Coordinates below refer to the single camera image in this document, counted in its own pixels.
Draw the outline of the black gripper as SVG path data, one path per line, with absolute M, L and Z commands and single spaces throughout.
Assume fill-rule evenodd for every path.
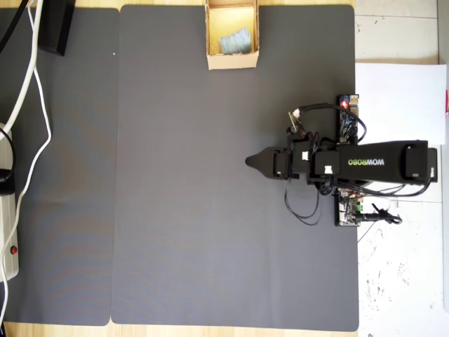
M 285 147 L 267 147 L 246 157 L 245 164 L 264 177 L 299 180 L 301 175 L 309 172 L 310 153 L 311 141 L 308 138 L 289 135 Z

